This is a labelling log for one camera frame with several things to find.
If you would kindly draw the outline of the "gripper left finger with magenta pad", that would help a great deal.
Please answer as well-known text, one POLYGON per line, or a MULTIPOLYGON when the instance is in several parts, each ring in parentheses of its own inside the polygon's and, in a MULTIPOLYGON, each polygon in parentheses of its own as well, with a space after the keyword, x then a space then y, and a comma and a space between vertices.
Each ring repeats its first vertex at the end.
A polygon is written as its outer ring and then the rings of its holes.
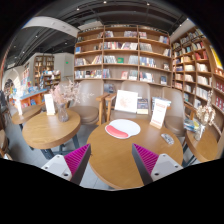
POLYGON ((42 169, 79 185, 90 155, 91 145, 86 144, 65 156, 55 155, 42 169))

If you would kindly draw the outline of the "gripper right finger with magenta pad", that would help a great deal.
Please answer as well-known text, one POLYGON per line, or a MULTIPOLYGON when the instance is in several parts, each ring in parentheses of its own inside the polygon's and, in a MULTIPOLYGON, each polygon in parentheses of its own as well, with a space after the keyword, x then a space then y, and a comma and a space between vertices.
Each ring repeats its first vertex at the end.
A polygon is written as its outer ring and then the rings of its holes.
POLYGON ((132 144, 132 155, 144 185, 182 169, 169 155, 158 155, 137 144, 132 144))

